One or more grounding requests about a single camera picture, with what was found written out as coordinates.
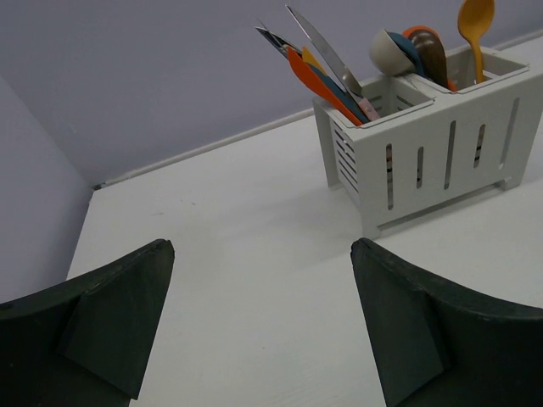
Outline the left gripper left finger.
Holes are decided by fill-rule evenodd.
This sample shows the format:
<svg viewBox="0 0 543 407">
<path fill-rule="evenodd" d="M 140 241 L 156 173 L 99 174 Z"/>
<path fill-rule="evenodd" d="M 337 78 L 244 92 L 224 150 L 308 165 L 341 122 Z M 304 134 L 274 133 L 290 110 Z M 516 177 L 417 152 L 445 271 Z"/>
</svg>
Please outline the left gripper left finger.
<svg viewBox="0 0 543 407">
<path fill-rule="evenodd" d="M 158 239 L 1 305 L 3 406 L 127 406 L 138 399 L 175 261 Z"/>
</svg>

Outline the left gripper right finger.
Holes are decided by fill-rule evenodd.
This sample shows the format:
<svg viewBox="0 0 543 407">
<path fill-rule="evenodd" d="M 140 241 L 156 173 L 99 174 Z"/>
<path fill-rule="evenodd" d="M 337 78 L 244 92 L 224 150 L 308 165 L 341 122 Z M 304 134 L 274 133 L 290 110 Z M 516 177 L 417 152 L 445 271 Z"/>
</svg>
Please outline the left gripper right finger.
<svg viewBox="0 0 543 407">
<path fill-rule="evenodd" d="M 367 238 L 350 258 L 388 406 L 541 405 L 541 309 L 459 285 Z"/>
</svg>

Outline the pink handled steel knife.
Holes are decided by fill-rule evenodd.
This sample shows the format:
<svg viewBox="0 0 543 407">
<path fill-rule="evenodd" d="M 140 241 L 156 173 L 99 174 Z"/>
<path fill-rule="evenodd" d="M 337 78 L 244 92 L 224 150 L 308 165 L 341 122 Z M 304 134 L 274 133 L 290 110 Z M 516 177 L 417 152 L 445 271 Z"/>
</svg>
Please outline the pink handled steel knife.
<svg viewBox="0 0 543 407">
<path fill-rule="evenodd" d="M 380 115 L 374 109 L 374 107 L 371 105 L 367 98 L 359 98 L 358 105 L 369 121 L 378 120 L 380 118 Z"/>
</svg>

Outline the black handled steel knife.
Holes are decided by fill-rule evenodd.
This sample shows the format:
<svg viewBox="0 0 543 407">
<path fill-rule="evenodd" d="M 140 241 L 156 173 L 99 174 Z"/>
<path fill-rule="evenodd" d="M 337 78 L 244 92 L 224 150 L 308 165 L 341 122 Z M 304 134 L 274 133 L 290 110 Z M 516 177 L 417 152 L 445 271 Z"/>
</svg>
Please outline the black handled steel knife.
<svg viewBox="0 0 543 407">
<path fill-rule="evenodd" d="M 357 98 L 363 98 L 362 88 L 358 80 L 324 36 L 301 14 L 300 11 L 288 4 L 286 4 L 285 7 L 293 16 L 300 29 L 309 38 L 315 49 L 321 54 L 322 58 L 339 79 L 341 84 L 346 87 L 351 95 L 354 95 Z"/>
</svg>

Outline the teal blue plastic knife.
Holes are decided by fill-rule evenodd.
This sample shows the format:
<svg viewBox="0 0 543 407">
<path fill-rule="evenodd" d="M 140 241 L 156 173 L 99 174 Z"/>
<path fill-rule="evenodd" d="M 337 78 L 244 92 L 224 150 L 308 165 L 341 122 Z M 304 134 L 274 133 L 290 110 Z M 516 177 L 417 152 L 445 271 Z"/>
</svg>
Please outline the teal blue plastic knife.
<svg viewBox="0 0 543 407">
<path fill-rule="evenodd" d="M 328 75 L 323 74 L 319 69 L 315 68 L 313 70 L 327 88 L 335 95 L 335 97 L 342 102 L 342 104 L 353 114 L 355 115 L 362 124 L 366 124 L 369 119 L 367 116 L 360 110 L 356 102 L 350 97 L 348 93 L 343 91 L 334 80 L 332 80 Z"/>
</svg>

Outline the brown wooden spoon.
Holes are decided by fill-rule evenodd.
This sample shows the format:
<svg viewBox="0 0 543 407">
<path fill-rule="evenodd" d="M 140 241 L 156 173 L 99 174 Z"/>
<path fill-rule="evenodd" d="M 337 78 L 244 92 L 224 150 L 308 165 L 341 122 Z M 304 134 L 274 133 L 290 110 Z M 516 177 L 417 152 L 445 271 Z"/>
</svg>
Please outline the brown wooden spoon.
<svg viewBox="0 0 543 407">
<path fill-rule="evenodd" d="M 422 60 L 426 76 L 438 85 L 449 88 L 445 50 L 441 41 L 413 45 Z"/>
</svg>

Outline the beige plastic spoon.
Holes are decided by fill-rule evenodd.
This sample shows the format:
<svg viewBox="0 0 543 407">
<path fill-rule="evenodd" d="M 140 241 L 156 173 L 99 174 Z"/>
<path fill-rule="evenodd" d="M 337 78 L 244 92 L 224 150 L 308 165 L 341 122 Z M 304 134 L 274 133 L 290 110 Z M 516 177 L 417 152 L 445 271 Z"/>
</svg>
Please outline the beige plastic spoon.
<svg viewBox="0 0 543 407">
<path fill-rule="evenodd" d="M 384 75 L 398 76 L 415 71 L 414 63 L 385 29 L 379 30 L 372 39 L 369 55 L 374 66 Z"/>
</svg>

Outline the orange plastic fork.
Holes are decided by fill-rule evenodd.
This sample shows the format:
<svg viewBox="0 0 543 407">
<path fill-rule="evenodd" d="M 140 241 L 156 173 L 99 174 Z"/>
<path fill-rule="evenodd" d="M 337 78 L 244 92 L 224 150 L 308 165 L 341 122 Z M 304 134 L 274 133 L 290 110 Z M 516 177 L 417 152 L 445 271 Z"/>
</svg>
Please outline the orange plastic fork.
<svg viewBox="0 0 543 407">
<path fill-rule="evenodd" d="M 291 47 L 288 47 L 287 50 L 290 67 L 298 79 L 316 95 L 333 105 L 353 125 L 362 125 L 360 120 L 327 88 L 319 76 L 313 71 L 314 69 L 311 68 Z"/>
</svg>

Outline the orange red plastic spoon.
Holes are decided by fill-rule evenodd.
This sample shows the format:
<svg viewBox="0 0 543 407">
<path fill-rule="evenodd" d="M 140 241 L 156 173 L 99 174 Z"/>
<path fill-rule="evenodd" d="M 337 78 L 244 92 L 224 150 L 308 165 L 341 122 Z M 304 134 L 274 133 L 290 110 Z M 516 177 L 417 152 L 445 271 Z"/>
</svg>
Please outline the orange red plastic spoon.
<svg viewBox="0 0 543 407">
<path fill-rule="evenodd" d="M 439 42 L 439 34 L 427 25 L 414 25 L 402 32 L 402 35 L 413 44 L 422 42 Z"/>
</svg>

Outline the yellow orange plastic spoon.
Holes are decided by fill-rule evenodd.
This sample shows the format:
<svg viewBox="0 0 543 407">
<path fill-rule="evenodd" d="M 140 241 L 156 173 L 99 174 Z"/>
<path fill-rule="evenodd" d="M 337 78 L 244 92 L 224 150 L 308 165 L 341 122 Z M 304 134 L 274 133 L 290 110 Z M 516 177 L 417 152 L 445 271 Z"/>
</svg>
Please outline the yellow orange plastic spoon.
<svg viewBox="0 0 543 407">
<path fill-rule="evenodd" d="M 457 29 L 473 53 L 476 82 L 484 82 L 484 57 L 480 40 L 489 30 L 495 16 L 494 0 L 465 0 L 459 9 Z"/>
</svg>

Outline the orange handled knife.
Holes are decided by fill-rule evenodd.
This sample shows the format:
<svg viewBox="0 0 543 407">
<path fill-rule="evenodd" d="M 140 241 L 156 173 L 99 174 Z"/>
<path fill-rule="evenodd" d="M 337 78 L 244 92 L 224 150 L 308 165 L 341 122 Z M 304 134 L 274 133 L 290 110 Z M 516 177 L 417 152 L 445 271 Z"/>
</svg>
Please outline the orange handled knife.
<svg viewBox="0 0 543 407">
<path fill-rule="evenodd" d="M 327 75 L 327 72 L 325 71 L 325 69 L 323 69 L 323 67 L 320 65 L 318 60 L 313 56 L 309 48 L 306 46 L 302 47 L 302 59 L 307 64 L 310 64 L 312 67 L 315 67 L 316 69 L 318 69 L 324 75 Z"/>
</svg>

